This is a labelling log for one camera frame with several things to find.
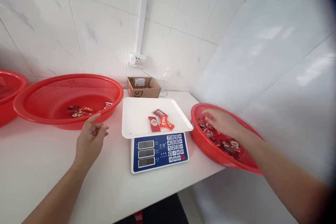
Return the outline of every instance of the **electronic weighing scale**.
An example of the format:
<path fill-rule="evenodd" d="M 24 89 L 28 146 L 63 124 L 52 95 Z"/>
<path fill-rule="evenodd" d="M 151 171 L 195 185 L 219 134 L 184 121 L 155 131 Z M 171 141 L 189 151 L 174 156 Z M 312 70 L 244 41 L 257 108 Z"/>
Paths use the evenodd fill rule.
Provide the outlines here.
<path fill-rule="evenodd" d="M 154 116 L 155 109 L 168 114 L 168 120 L 175 125 L 172 131 L 161 128 L 161 132 L 151 132 L 148 116 Z M 124 99 L 122 114 L 122 135 L 131 139 L 131 173 L 189 160 L 184 132 L 192 130 L 193 126 L 174 100 L 128 97 Z"/>

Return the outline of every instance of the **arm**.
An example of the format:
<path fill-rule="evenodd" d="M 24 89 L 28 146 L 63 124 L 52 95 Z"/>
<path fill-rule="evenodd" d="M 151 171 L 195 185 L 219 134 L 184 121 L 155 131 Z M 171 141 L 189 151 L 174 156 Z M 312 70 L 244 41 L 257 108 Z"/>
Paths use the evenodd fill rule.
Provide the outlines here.
<path fill-rule="evenodd" d="M 77 139 L 76 157 L 71 168 L 31 212 L 22 224 L 66 224 L 69 222 L 79 191 L 103 147 L 108 127 L 93 124 L 100 116 L 90 117 Z"/>
<path fill-rule="evenodd" d="M 237 139 L 251 154 L 265 179 L 299 223 L 314 223 L 330 189 L 301 167 L 241 126 L 230 115 L 208 109 L 206 120 L 218 131 Z"/>

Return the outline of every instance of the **red mesh basket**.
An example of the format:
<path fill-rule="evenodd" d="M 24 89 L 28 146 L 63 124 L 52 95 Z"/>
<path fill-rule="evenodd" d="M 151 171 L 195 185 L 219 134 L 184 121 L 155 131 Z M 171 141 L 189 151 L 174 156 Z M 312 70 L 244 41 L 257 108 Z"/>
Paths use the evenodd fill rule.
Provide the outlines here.
<path fill-rule="evenodd" d="M 23 75 L 0 69 L 0 127 L 17 116 L 13 100 L 28 85 L 29 82 Z"/>
<path fill-rule="evenodd" d="M 218 148 L 201 130 L 198 123 L 196 122 L 196 119 L 202 118 L 204 115 L 202 112 L 205 109 L 218 109 L 220 111 L 223 111 L 229 115 L 231 115 L 233 118 L 237 120 L 242 126 L 244 126 L 246 129 L 252 131 L 254 134 L 259 136 L 261 139 L 263 139 L 250 125 L 245 123 L 243 120 L 235 116 L 234 114 L 230 113 L 229 111 L 226 111 L 220 107 L 217 107 L 215 105 L 207 104 L 207 103 L 198 103 L 195 104 L 191 109 L 191 123 L 195 126 L 194 129 L 190 132 L 191 136 L 196 143 L 196 145 L 201 149 L 201 151 L 207 155 L 211 160 L 216 162 L 217 164 L 220 164 L 222 166 L 225 166 L 227 168 L 232 169 L 244 169 L 252 173 L 260 174 L 261 172 L 254 162 L 252 156 L 247 152 L 247 150 L 242 146 L 242 152 L 239 155 L 239 161 L 235 160 L 234 158 L 230 157 L 228 154 L 226 154 L 224 151 L 222 151 L 220 148 Z"/>
<path fill-rule="evenodd" d="M 102 110 L 105 102 L 112 106 L 102 110 L 96 122 L 110 117 L 124 96 L 115 80 L 92 74 L 61 75 L 37 82 L 24 89 L 14 100 L 14 109 L 22 118 L 66 130 L 79 130 L 88 117 L 72 118 L 69 106 L 87 106 Z"/>

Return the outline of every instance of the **electrical outlet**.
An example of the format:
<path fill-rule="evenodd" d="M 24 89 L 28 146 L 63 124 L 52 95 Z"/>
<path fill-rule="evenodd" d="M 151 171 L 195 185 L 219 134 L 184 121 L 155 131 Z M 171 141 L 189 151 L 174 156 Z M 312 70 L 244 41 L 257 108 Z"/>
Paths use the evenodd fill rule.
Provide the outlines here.
<path fill-rule="evenodd" d="M 129 65 L 136 68 L 145 68 L 147 63 L 147 56 L 143 54 L 129 54 Z"/>

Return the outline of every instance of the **blue scale panel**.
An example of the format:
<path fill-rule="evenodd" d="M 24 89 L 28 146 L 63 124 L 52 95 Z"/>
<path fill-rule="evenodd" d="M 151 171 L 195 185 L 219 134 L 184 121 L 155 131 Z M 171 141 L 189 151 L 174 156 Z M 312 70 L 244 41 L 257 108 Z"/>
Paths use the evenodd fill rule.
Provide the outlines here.
<path fill-rule="evenodd" d="M 135 138 L 133 171 L 136 173 L 187 161 L 185 142 L 184 133 Z"/>

